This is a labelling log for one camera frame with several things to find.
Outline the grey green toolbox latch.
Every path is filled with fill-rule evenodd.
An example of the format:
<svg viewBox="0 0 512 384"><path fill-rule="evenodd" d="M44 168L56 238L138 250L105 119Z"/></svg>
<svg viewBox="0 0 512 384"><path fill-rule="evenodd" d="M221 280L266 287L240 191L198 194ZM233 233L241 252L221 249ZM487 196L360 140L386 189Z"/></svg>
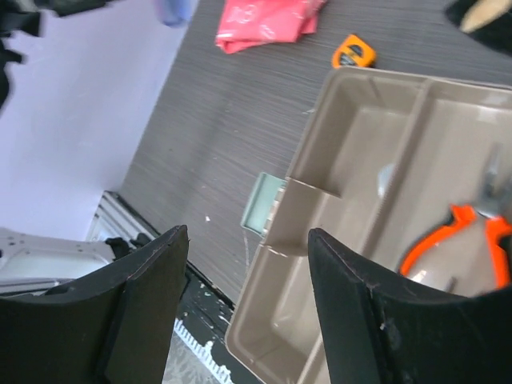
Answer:
<svg viewBox="0 0 512 384"><path fill-rule="evenodd" d="M284 179L261 172L248 197L240 226L264 238L277 206L278 195L285 186Z"/></svg>

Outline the orange handled small pliers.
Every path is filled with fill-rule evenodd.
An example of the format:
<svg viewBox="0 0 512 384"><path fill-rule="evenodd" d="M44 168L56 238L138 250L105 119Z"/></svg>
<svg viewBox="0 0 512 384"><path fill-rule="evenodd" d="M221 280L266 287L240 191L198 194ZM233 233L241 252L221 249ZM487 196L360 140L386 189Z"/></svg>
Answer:
<svg viewBox="0 0 512 384"><path fill-rule="evenodd" d="M451 203L447 218L409 245L399 275L464 295L511 285L511 180L496 184L501 154L492 147L473 201Z"/></svg>

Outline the translucent brown plastic toolbox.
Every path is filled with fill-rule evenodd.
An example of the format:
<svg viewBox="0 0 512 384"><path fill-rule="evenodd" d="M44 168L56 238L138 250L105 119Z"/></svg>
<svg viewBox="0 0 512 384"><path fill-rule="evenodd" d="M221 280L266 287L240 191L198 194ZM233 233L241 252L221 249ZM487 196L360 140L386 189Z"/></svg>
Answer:
<svg viewBox="0 0 512 384"><path fill-rule="evenodd" d="M511 89L384 70L334 70L318 96L234 315L226 347L264 383L330 380L308 259L322 229L396 272L406 249L475 199L502 146L511 180ZM394 163L383 198L377 175Z"/></svg>

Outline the orange handled adjustable wrench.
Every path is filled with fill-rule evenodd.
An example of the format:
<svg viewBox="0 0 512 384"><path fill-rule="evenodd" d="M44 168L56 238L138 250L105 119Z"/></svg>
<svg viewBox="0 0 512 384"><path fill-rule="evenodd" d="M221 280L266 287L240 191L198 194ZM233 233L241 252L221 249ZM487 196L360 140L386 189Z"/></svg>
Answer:
<svg viewBox="0 0 512 384"><path fill-rule="evenodd" d="M394 173L394 163L389 163L380 169L377 175L377 195L383 198L387 192L390 180Z"/></svg>

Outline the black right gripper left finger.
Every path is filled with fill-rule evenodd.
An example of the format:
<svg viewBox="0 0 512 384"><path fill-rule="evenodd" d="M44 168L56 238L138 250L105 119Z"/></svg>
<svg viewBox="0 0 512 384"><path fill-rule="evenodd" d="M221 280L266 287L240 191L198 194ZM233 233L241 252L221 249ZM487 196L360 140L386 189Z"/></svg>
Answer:
<svg viewBox="0 0 512 384"><path fill-rule="evenodd" d="M2 382L160 383L188 250L175 226L44 294L2 298Z"/></svg>

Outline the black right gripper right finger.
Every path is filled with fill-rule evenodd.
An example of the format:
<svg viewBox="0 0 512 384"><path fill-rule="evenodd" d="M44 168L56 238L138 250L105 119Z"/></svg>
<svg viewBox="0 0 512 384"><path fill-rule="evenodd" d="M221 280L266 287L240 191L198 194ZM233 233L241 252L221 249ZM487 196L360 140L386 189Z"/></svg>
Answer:
<svg viewBox="0 0 512 384"><path fill-rule="evenodd" d="M471 298L436 290L319 228L308 259L333 383L510 382L510 288Z"/></svg>

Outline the blue handled screwdriver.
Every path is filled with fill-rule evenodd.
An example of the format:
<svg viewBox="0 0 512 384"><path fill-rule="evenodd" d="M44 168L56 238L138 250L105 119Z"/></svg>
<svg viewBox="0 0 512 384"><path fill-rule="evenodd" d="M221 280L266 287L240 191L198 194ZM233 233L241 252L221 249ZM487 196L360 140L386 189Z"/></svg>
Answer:
<svg viewBox="0 0 512 384"><path fill-rule="evenodd" d="M165 26L179 28L194 16L198 0L155 0L157 19Z"/></svg>

